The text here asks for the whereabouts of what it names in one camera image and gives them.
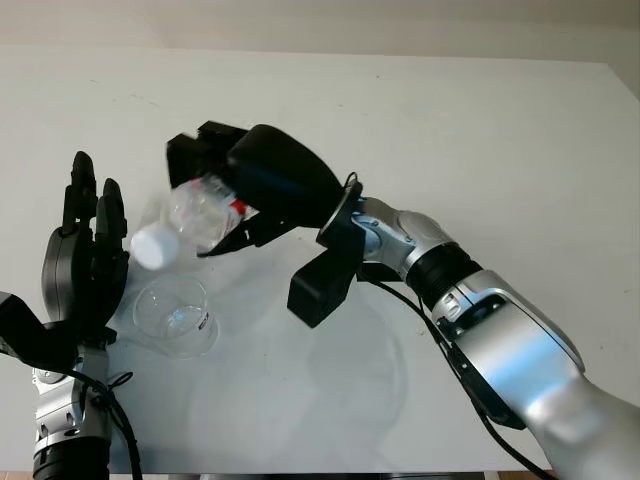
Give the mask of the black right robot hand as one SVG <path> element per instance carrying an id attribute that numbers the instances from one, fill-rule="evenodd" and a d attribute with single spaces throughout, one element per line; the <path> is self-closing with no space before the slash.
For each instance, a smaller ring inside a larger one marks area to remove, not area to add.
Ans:
<path id="1" fill-rule="evenodd" d="M 196 136 L 169 140 L 166 159 L 172 188 L 212 174 L 257 211 L 200 258 L 261 247 L 296 227 L 320 229 L 343 196 L 342 184 L 314 152 L 270 125 L 245 130 L 207 121 Z"/>

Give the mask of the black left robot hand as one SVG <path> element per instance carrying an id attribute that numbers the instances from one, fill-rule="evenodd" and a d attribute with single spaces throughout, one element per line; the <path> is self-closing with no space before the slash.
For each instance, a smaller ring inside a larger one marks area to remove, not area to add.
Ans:
<path id="1" fill-rule="evenodd" d="M 77 152 L 65 188 L 62 224 L 50 235 L 42 267 L 49 329 L 61 329 L 76 342 L 96 347 L 115 342 L 117 334 L 107 323 L 126 286 L 126 235 L 119 184 L 108 178 L 98 194 L 92 159 Z"/>

